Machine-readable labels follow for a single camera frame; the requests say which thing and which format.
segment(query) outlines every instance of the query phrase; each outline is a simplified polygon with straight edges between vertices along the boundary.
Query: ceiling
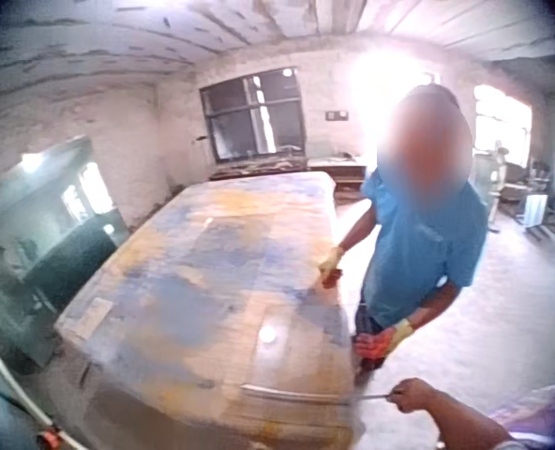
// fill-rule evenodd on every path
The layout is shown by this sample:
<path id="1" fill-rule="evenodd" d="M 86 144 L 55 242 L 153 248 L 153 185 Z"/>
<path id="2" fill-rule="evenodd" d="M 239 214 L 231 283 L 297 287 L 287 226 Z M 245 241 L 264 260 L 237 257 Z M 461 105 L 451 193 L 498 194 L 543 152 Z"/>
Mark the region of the ceiling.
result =
<path id="1" fill-rule="evenodd" d="M 8 0 L 0 96 L 100 80 L 155 83 L 226 51 L 375 32 L 496 61 L 555 55 L 555 19 L 532 0 Z"/>

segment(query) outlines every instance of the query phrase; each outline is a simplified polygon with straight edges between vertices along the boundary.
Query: white hose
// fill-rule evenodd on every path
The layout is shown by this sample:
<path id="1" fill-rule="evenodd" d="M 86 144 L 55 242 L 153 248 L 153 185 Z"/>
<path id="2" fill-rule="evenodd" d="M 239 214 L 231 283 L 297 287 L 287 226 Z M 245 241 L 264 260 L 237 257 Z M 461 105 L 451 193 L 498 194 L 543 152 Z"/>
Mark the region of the white hose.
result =
<path id="1" fill-rule="evenodd" d="M 44 411 L 42 411 L 39 406 L 32 400 L 20 386 L 20 384 L 15 380 L 15 377 L 11 374 L 8 370 L 7 366 L 5 365 L 4 361 L 0 357 L 0 375 L 3 379 L 7 382 L 8 386 L 11 390 L 15 393 L 18 400 L 21 404 L 25 407 L 25 409 L 34 417 L 40 424 L 44 427 L 49 428 L 53 425 L 53 420 L 49 417 Z M 88 450 L 87 447 L 84 447 L 71 436 L 69 436 L 65 431 L 60 430 L 58 432 L 59 437 L 63 440 L 63 442 L 68 443 L 71 447 L 75 448 L 76 450 Z"/>

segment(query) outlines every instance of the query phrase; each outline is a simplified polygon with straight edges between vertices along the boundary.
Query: dusty floor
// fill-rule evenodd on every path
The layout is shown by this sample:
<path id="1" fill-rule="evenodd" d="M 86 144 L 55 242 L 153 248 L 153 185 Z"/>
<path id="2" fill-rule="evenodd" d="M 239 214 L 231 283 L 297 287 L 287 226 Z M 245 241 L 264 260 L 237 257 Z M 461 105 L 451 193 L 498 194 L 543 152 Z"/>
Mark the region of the dusty floor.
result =
<path id="1" fill-rule="evenodd" d="M 342 236 L 365 211 L 363 202 L 338 210 Z M 506 216 L 490 233 L 474 284 L 439 319 L 405 341 L 375 373 L 367 393 L 387 392 L 419 377 L 492 411 L 528 391 L 555 383 L 555 235 L 538 242 Z M 342 262 L 351 317 L 375 233 Z M 361 406 L 366 431 L 354 450 L 430 449 L 437 430 L 422 412 L 405 415 L 383 401 Z"/>

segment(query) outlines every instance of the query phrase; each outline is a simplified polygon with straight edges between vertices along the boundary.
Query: blue t-shirt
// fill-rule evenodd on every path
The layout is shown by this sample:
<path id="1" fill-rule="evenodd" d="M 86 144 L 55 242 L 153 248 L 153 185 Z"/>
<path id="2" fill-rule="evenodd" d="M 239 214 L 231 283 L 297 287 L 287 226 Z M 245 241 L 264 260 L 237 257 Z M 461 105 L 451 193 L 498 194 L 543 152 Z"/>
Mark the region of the blue t-shirt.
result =
<path id="1" fill-rule="evenodd" d="M 488 214 L 469 183 L 435 209 L 395 198 L 376 170 L 361 192 L 382 224 L 363 282 L 371 317 L 382 327 L 413 313 L 443 277 L 470 286 L 488 232 Z"/>

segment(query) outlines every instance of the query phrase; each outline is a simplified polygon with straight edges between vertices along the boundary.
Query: man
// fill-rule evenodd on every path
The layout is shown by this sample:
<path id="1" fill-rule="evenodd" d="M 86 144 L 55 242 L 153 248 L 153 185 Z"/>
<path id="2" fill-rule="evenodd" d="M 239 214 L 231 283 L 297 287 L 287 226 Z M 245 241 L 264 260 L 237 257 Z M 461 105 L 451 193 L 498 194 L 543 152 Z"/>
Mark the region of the man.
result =
<path id="1" fill-rule="evenodd" d="M 467 182 L 471 132 L 448 89 L 413 89 L 397 106 L 387 148 L 361 187 L 371 206 L 319 267 L 323 285 L 334 286 L 342 256 L 381 222 L 355 315 L 359 375 L 380 367 L 472 284 L 488 230 Z"/>
<path id="2" fill-rule="evenodd" d="M 495 421 L 423 380 L 400 382 L 387 400 L 402 413 L 427 412 L 448 450 L 526 450 Z"/>

